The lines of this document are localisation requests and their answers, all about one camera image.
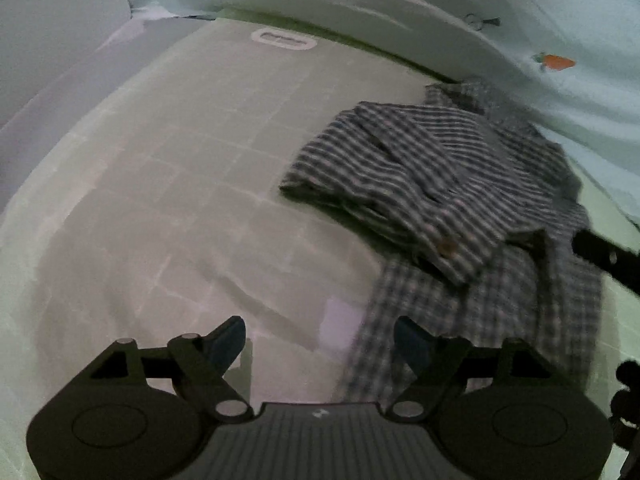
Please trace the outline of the light blue carrot-print quilt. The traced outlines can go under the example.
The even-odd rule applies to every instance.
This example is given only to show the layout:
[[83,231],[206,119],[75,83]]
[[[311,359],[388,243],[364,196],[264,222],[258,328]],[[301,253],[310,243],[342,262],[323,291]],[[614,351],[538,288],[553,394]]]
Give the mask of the light blue carrot-print quilt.
[[639,0],[142,0],[189,18],[265,14],[355,39],[526,108],[639,215]]

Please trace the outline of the blue white plaid shirt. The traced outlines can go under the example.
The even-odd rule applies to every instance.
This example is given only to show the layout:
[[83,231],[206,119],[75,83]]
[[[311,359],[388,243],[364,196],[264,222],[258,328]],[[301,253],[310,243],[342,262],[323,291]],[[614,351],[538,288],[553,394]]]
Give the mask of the blue white plaid shirt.
[[393,342],[404,315],[479,347],[521,338],[585,387],[602,278],[572,249],[590,226],[581,187],[559,144],[483,81],[338,114],[280,184],[384,258],[338,397],[386,405],[412,382]]

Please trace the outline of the white oval sheet label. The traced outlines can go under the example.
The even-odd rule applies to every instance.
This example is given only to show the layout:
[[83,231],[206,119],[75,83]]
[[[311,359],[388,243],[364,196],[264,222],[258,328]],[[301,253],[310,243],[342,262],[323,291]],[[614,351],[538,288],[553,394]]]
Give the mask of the white oval sheet label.
[[309,51],[317,47],[317,40],[312,37],[296,34],[290,30],[263,27],[254,30],[250,39],[258,44],[291,51]]

